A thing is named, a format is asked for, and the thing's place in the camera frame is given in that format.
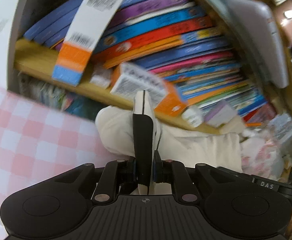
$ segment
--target crosshair logo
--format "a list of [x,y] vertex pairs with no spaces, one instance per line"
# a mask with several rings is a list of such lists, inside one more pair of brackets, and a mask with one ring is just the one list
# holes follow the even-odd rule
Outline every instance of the crosshair logo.
[[144,203],[148,203],[149,201],[151,201],[149,198],[143,198],[142,199],[142,202],[144,202]]

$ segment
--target screw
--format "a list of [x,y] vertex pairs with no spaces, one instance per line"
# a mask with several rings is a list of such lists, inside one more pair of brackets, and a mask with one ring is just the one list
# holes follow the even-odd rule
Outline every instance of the screw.
[[185,194],[181,198],[187,202],[194,202],[197,200],[197,196],[194,194]]
[[95,196],[95,200],[99,202],[105,202],[109,199],[110,199],[110,196],[108,196],[107,194],[98,194]]

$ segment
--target wooden shelf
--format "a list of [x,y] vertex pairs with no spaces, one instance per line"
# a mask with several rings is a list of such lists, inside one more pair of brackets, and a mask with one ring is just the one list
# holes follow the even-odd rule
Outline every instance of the wooden shelf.
[[[57,55],[58,52],[53,49],[40,46],[32,41],[20,39],[16,43],[14,68],[28,74],[29,76],[65,88],[106,105],[117,106],[123,109],[132,109],[133,103],[131,101],[117,95],[112,95],[109,89],[103,89],[89,83],[93,70],[91,65],[87,66],[81,83],[77,87],[53,80],[52,72],[57,60]],[[161,113],[156,113],[156,117],[166,124],[186,130],[219,134],[217,129],[205,124],[193,129],[181,117],[170,117]]]

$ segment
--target gingham cloth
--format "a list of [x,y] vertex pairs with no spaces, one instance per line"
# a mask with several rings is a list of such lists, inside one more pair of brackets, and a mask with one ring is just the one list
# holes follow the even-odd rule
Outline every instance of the gingham cloth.
[[[95,124],[0,88],[0,205],[10,194],[83,163],[125,158],[107,151]],[[6,237],[0,220],[0,240]]]

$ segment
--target orange and white box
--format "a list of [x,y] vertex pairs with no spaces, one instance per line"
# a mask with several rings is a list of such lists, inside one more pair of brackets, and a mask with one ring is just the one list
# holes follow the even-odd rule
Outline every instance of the orange and white box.
[[138,91],[148,91],[156,112],[177,116],[186,108],[186,102],[172,84],[130,62],[123,62],[115,68],[111,85],[110,93],[131,101]]
[[52,77],[78,85],[105,28],[123,0],[83,0],[65,37]]

